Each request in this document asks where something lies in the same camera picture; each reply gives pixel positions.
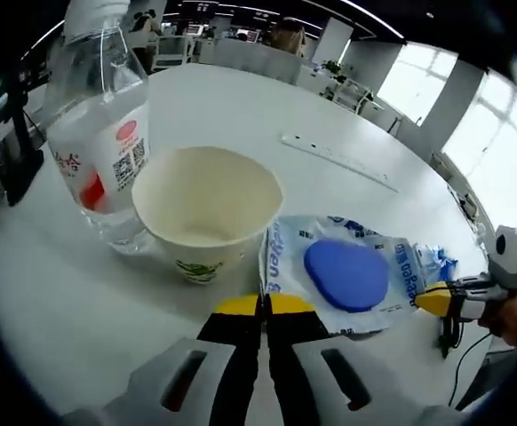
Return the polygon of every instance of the cup rim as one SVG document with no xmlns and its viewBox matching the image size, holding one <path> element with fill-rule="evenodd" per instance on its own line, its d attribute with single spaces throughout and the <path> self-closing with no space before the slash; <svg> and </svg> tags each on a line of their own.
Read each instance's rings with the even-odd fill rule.
<svg viewBox="0 0 517 426">
<path fill-rule="evenodd" d="M 280 202 L 278 204 L 278 207 L 277 207 L 276 211 L 273 213 L 273 215 L 270 217 L 270 219 L 268 219 L 263 224 L 263 226 L 260 227 L 259 230 L 255 231 L 253 233 L 244 235 L 243 237 L 237 238 L 235 240 L 230 240 L 230 241 L 226 241 L 226 242 L 222 242 L 222 243 L 218 243 L 218 244 L 211 244 L 211 245 L 201 246 L 201 245 L 195 245 L 195 244 L 190 244 L 190 243 L 186 243 L 186 242 L 177 241 L 177 240 L 175 240 L 173 238 L 170 238 L 170 237 L 165 236 L 165 235 L 160 234 L 160 233 L 154 233 L 154 232 L 152 232 L 150 227 L 147 225 L 146 221 L 142 218 L 142 215 L 140 214 L 140 212 L 136 208 L 135 199 L 136 199 L 136 192 L 137 192 L 137 190 L 135 188 L 136 188 L 136 183 L 138 182 L 139 176 L 148 167 L 150 167 L 150 165 L 151 165 L 150 163 L 156 162 L 160 157 L 164 157 L 166 154 L 169 154 L 169 153 L 175 153 L 175 152 L 178 152 L 178 151 L 186 151 L 186 150 L 202 149 L 202 148 L 205 148 L 205 149 L 209 149 L 210 148 L 210 149 L 213 149 L 213 150 L 216 150 L 216 151 L 223 151 L 223 152 L 227 152 L 227 153 L 230 153 L 230 154 L 238 155 L 238 156 L 244 158 L 245 160 L 249 160 L 251 162 L 254 162 L 261 169 L 263 169 L 265 172 L 267 172 L 268 174 L 270 174 L 270 176 L 272 176 L 274 178 L 274 181 L 276 182 L 276 186 L 278 187 L 278 189 L 280 191 Z M 230 149 L 221 148 L 219 146 L 205 145 L 205 146 L 186 146 L 186 147 L 181 147 L 181 148 L 173 148 L 170 151 L 167 151 L 167 150 L 164 149 L 161 152 L 159 152 L 157 155 L 154 156 L 154 158 L 152 158 L 151 160 L 148 160 L 147 165 L 140 171 L 140 173 L 134 179 L 134 182 L 132 184 L 132 189 L 131 189 L 131 197 L 132 197 L 132 205 L 134 206 L 134 211 L 136 211 L 136 214 L 139 217 L 140 222 L 142 222 L 142 224 L 146 227 L 148 232 L 151 233 L 152 235 L 154 235 L 156 238 L 158 238 L 160 240 L 163 240 L 165 242 L 176 244 L 178 246 L 189 247 L 189 248 L 192 248 L 192 249 L 219 249 L 219 248 L 224 248 L 224 247 L 228 247 L 228 246 L 234 246 L 234 245 L 239 244 L 241 242 L 244 242 L 244 241 L 247 241 L 247 240 L 251 240 L 251 239 L 255 238 L 257 235 L 262 234 L 268 228 L 268 226 L 270 226 L 270 224 L 272 224 L 274 219 L 277 218 L 278 215 L 280 214 L 280 211 L 282 210 L 282 205 L 284 204 L 285 193 L 284 193 L 284 189 L 283 189 L 283 187 L 281 185 L 280 179 L 276 176 L 276 174 L 272 170 L 270 170 L 269 168 L 267 168 L 266 166 L 261 164 L 260 162 L 257 162 L 255 159 L 250 158 L 247 155 L 240 154 L 240 153 L 238 153 L 236 151 L 233 151 L 233 150 L 230 150 Z"/>
</svg>

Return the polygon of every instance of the round table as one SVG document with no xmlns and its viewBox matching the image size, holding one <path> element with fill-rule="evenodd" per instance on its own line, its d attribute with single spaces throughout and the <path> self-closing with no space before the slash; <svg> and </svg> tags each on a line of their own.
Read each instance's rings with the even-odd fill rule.
<svg viewBox="0 0 517 426">
<path fill-rule="evenodd" d="M 283 214 L 352 218 L 384 235 L 440 244 L 458 274 L 486 268 L 484 256 L 445 182 L 399 141 L 363 118 L 300 88 L 233 69 L 171 68 L 150 77 L 150 144 L 221 146 L 262 162 L 285 190 Z M 317 141 L 386 173 L 398 193 L 280 142 Z M 29 382 L 63 414 L 102 405 L 129 374 L 182 336 L 195 337 L 225 297 L 259 291 L 249 253 L 228 280 L 184 282 L 149 250 L 119 256 L 97 240 L 71 199 L 49 149 L 22 202 L 0 209 L 0 333 Z M 465 327 L 447 359 L 434 346 L 439 320 L 417 311 L 363 341 L 425 404 L 447 404 L 456 365 L 486 335 Z M 455 401 L 475 377 L 490 338 L 465 358 Z"/>
</svg>

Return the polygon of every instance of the desk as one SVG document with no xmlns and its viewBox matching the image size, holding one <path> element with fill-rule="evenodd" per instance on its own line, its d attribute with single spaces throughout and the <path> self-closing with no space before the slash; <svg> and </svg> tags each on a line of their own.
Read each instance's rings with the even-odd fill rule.
<svg viewBox="0 0 517 426">
<path fill-rule="evenodd" d="M 196 64 L 152 75 L 150 93 L 156 153 L 206 144 L 235 150 L 278 175 L 283 214 L 350 217 L 386 235 L 443 245 L 460 260 L 462 275 L 485 268 L 442 179 L 395 138 L 341 106 L 260 75 Z M 363 160 L 385 172 L 399 193 L 283 146 L 282 132 Z M 250 253 L 230 280 L 199 287 L 169 272 L 157 252 L 119 257 L 87 228 L 45 150 L 45 165 L 24 200 L 0 209 L 0 332 L 30 383 L 66 413 L 116 397 L 132 370 L 178 338 L 195 337 L 223 297 L 259 291 L 259 274 Z M 363 343 L 399 375 L 404 391 L 427 404 L 448 403 L 457 362 L 486 333 L 466 325 L 460 347 L 444 360 L 433 347 L 438 324 L 419 311 Z M 465 358 L 455 401 L 489 343 Z"/>
</svg>

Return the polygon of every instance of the window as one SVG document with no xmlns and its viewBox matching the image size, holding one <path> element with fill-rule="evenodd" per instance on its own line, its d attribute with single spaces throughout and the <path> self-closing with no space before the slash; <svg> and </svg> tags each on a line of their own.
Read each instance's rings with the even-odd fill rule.
<svg viewBox="0 0 517 426">
<path fill-rule="evenodd" d="M 409 43 L 402 47 L 378 96 L 420 126 L 440 96 L 456 59 L 456 53 Z"/>
<path fill-rule="evenodd" d="M 465 176 L 489 221 L 517 227 L 517 88 L 489 73 L 442 150 Z"/>
</svg>

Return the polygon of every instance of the plastic water bottle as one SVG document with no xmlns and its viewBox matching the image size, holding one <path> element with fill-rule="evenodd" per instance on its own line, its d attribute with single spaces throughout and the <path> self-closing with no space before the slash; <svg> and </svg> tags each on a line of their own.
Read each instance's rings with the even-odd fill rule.
<svg viewBox="0 0 517 426">
<path fill-rule="evenodd" d="M 72 0 L 44 102 L 69 191 L 101 239 L 124 253 L 146 236 L 131 186 L 149 156 L 147 76 L 120 29 L 129 3 Z"/>
</svg>

